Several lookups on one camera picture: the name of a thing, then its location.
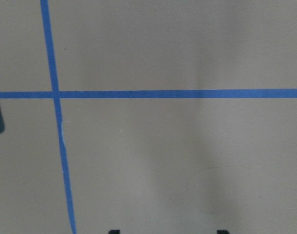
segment concrete floor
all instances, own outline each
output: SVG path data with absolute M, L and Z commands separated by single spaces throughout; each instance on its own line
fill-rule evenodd
M 297 0 L 50 14 L 63 91 L 297 88 Z M 0 92 L 50 90 L 40 1 L 0 1 Z M 297 234 L 297 98 L 61 104 L 78 234 Z M 0 105 L 0 234 L 70 234 L 53 100 Z

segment blue tape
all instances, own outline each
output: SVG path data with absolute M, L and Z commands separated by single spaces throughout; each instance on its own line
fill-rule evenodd
M 53 92 L 0 92 L 0 99 L 52 99 Z
M 62 164 L 62 170 L 63 170 L 63 176 L 64 176 L 68 217 L 69 217 L 72 233 L 76 234 L 77 233 L 76 221 L 75 221 L 75 213 L 74 213 L 74 207 L 73 207 L 73 201 L 72 201 L 71 184 L 70 184 L 70 176 L 69 176 L 68 161 L 67 161 L 67 150 L 64 143 L 63 132 L 62 132 L 63 131 L 62 130 L 62 112 L 61 112 L 61 104 L 60 104 L 60 98 L 59 98 L 59 84 L 58 84 L 58 78 L 57 78 L 57 72 L 56 72 L 49 5 L 48 5 L 48 0 L 40 0 L 40 2 L 41 2 L 47 57 L 48 57 L 51 84 L 52 84 L 52 90 L 53 90 L 51 94 L 54 101 L 56 123 L 57 123 L 57 130 L 58 130 L 58 136 L 59 136 L 59 150 L 60 150 L 60 158 L 61 158 L 61 164 Z
M 126 98 L 297 98 L 297 89 L 216 89 L 216 90 L 130 90 L 130 91 L 53 91 L 0 92 L 1 99 L 53 98 L 59 99 L 126 99 Z

